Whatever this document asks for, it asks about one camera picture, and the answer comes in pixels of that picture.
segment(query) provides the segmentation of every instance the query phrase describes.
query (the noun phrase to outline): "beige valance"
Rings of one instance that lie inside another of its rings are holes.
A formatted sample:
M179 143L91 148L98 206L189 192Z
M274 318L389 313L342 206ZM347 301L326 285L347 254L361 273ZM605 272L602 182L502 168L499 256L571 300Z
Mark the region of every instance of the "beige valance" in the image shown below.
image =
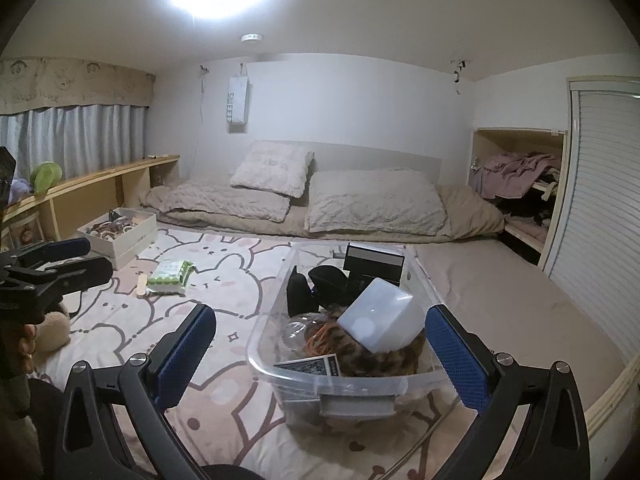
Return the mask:
M69 57L0 60L0 115L78 105L149 106L156 76Z

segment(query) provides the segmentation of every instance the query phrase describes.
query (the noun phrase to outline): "screw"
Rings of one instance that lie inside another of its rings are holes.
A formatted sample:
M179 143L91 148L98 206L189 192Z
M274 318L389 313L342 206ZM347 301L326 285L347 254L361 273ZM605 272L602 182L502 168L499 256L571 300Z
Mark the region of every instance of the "screw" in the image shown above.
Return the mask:
M558 361L556 363L556 370L558 370L561 374L567 374L569 373L569 371L571 371L571 368L569 368L569 365L564 361Z
M511 366L513 364L513 357L511 357L509 354L507 354L506 352L500 352L498 355L496 355L495 359L502 365L502 366Z
M86 361L78 361L71 367L71 371L75 374L82 373L86 370Z
M146 362L146 354L143 354L143 353L133 354L129 358L129 363L132 366L140 366L140 365L143 365L145 362Z

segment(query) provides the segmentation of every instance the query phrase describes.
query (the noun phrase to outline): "wall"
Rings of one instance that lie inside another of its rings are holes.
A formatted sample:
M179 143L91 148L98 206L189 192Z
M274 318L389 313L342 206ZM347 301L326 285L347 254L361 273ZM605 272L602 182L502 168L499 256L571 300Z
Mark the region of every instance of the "wall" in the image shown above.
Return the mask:
M452 74L339 54L290 54L188 64L158 74L146 149L180 153L191 177L233 172L254 139L309 140L435 156L441 182L464 182L470 152L473 83L457 95ZM229 77L247 63L251 83L245 133L228 132Z
M585 56L489 76L474 85L476 128L566 130L566 78L583 75L640 75L640 56Z

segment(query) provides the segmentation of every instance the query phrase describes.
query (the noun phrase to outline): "green round object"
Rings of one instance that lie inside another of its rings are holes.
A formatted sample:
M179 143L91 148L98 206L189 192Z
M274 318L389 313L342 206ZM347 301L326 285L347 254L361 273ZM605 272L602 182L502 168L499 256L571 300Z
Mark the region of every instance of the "green round object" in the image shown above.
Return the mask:
M43 162L35 170L31 171L31 187L35 194L46 192L55 186L62 178L62 168L55 162Z

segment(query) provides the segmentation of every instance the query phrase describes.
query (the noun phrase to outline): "transparent plastic bin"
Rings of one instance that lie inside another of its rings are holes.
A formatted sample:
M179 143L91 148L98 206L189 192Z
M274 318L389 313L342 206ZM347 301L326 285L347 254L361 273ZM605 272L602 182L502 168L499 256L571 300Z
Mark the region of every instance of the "transparent plastic bin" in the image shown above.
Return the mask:
M273 366L276 362L291 358L280 342L280 335L289 321L286 288L293 267L297 266L298 272L305 275L318 265L342 268L347 244L301 242L294 245L276 280L270 283L248 341L249 366L258 380L273 385L286 423L290 426L318 428L328 422L333 428L339 428L342 422L375 420L410 413L431 390L451 387L449 378L428 342L425 342L420 356L418 373L410 376L329 377ZM404 254L400 287L418 299L425 315L428 308L440 303L424 272L405 248L379 248L401 251Z

